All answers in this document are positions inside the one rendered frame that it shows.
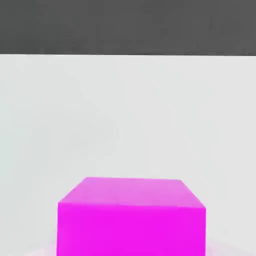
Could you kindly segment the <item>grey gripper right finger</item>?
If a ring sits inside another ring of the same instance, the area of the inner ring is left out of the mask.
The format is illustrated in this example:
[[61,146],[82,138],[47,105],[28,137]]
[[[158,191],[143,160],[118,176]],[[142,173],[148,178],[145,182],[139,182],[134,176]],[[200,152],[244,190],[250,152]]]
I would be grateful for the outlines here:
[[222,241],[207,238],[205,256],[247,256],[247,252]]

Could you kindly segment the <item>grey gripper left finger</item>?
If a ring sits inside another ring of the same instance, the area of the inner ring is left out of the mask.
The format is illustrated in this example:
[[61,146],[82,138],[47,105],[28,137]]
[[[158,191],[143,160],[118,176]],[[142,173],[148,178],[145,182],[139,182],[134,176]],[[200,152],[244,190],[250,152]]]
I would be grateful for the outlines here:
[[51,243],[44,248],[28,252],[23,256],[57,256],[57,245],[56,243]]

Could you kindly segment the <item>small magenta cube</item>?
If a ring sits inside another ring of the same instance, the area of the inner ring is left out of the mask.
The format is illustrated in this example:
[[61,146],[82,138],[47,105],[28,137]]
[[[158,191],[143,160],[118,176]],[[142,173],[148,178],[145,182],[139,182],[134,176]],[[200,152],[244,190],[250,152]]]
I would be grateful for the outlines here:
[[56,256],[206,256],[206,207],[178,179],[87,177],[58,202]]

